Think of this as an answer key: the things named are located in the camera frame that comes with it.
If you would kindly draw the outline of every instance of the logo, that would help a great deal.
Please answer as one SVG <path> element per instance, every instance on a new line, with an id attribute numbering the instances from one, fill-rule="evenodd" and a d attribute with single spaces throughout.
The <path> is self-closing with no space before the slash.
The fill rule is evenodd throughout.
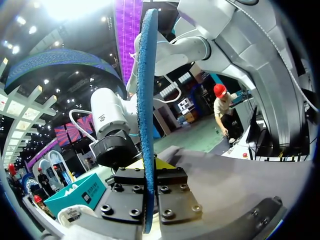
<path id="1" fill-rule="evenodd" d="M 87 204 L 89 204 L 92 200 L 86 191 L 81 195 L 81 197 L 85 200 Z"/>
<path id="2" fill-rule="evenodd" d="M 105 119 L 106 119 L 106 117 L 104 114 L 99 117 L 100 122 L 103 122 Z"/>

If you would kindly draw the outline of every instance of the blue curved panel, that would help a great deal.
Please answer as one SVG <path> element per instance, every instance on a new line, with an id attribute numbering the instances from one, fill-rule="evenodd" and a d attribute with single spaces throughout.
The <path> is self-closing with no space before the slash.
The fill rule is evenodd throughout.
<path id="1" fill-rule="evenodd" d="M 121 81 L 115 69 L 103 59 L 83 51 L 63 48 L 48 50 L 32 55 L 14 65 L 10 69 L 4 90 L 27 73 L 56 65 L 82 65 L 93 67 L 108 72 Z"/>

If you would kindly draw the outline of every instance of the display screen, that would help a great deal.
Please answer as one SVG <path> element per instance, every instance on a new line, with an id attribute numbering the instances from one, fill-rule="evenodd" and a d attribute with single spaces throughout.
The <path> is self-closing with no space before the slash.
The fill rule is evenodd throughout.
<path id="1" fill-rule="evenodd" d="M 72 143 L 81 138 L 78 128 L 72 122 L 67 123 L 65 126 Z"/>
<path id="2" fill-rule="evenodd" d="M 46 173 L 48 174 L 48 176 L 49 176 L 50 178 L 53 178 L 53 177 L 55 176 L 54 171 L 52 170 L 51 167 L 49 167 L 49 168 L 46 170 Z"/>
<path id="3" fill-rule="evenodd" d="M 59 146 L 65 146 L 70 143 L 68 139 L 67 132 L 65 130 L 65 126 L 58 126 L 54 129 L 56 139 L 58 140 Z"/>
<path id="4" fill-rule="evenodd" d="M 90 118 L 88 116 L 84 116 L 77 120 L 77 123 L 81 128 L 83 128 L 87 133 L 92 134 L 92 128 L 90 126 Z"/>

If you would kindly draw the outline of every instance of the white cylinder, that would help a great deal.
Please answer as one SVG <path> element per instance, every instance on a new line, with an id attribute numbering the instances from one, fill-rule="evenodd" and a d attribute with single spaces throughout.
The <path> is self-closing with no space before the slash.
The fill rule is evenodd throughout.
<path id="1" fill-rule="evenodd" d="M 96 137 L 104 138 L 115 130 L 130 132 L 121 100 L 109 88 L 100 88 L 91 96 L 91 111 Z"/>

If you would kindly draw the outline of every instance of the black pants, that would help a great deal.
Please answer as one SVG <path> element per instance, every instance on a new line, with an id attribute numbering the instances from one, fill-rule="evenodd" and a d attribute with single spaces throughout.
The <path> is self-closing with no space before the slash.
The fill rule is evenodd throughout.
<path id="1" fill-rule="evenodd" d="M 223 115 L 221 118 L 221 122 L 223 126 L 228 130 L 230 139 L 237 139 L 238 137 L 240 137 L 240 134 L 243 132 L 243 129 L 237 111 L 235 109 L 233 110 L 232 115 Z"/>
<path id="2" fill-rule="evenodd" d="M 43 188 L 50 197 L 55 194 L 55 191 L 51 188 L 49 184 L 44 185 Z"/>

